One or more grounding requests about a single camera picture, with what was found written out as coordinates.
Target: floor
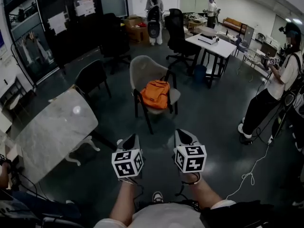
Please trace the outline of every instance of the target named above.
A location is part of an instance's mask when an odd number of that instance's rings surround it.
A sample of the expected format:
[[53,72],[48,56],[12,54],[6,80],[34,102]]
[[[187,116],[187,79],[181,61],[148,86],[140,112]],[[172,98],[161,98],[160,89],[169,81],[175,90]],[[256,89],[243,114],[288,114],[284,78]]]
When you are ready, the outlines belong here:
[[[132,45],[130,54],[132,58],[148,55],[167,67],[170,62],[165,57],[173,54],[166,45],[168,38],[168,32],[164,30],[163,45]],[[37,96],[32,97],[26,106],[30,117],[23,112],[19,114],[23,126],[49,104],[49,99],[67,90],[78,72],[96,59],[103,60],[98,50],[68,64],[66,75],[58,71],[41,83]],[[189,78],[183,64],[175,65],[172,71],[176,73],[177,88],[181,92],[179,114],[175,116],[167,111],[158,117],[150,116],[154,135],[149,133],[141,108],[139,118],[134,117],[128,68],[120,65],[114,75],[109,74],[109,67],[105,68],[113,98],[109,99],[104,85],[101,85],[101,90],[96,89],[91,93],[93,111],[99,121],[97,130],[113,143],[133,133],[139,135],[146,161],[142,179],[139,180],[144,186],[144,192],[138,200],[150,201],[153,192],[157,190],[163,193],[165,201],[181,200],[175,197],[181,182],[171,158],[173,152],[167,144],[176,128],[193,133],[206,146],[208,157],[202,175],[224,199],[238,189],[242,175],[248,173],[255,161],[264,156],[266,145],[259,139],[251,146],[242,145],[239,141],[237,125],[245,116],[251,98],[263,83],[261,74],[248,65],[242,65],[241,59],[241,53],[238,58],[231,57],[225,74],[213,82],[211,89]],[[212,62],[213,58],[210,58],[209,70]],[[236,71],[241,65],[242,70],[237,75]],[[11,137],[15,138],[23,126],[16,120],[10,131]],[[261,134],[261,138],[267,141],[270,132],[271,124]],[[102,149],[100,152],[83,145],[75,153],[82,163],[80,167],[63,160],[40,182],[39,187],[39,192],[42,188],[49,199],[62,202],[74,200],[82,211],[86,227],[93,227],[97,221],[109,215],[120,187],[111,166],[111,150],[97,141],[95,143]],[[302,166],[303,155],[294,147],[291,130],[284,127],[269,148],[267,157],[256,165],[253,171],[255,185],[251,186],[248,177],[240,191],[230,198],[237,202],[258,199],[282,210],[290,206],[298,195],[292,184]],[[187,188],[184,194],[191,197]]]

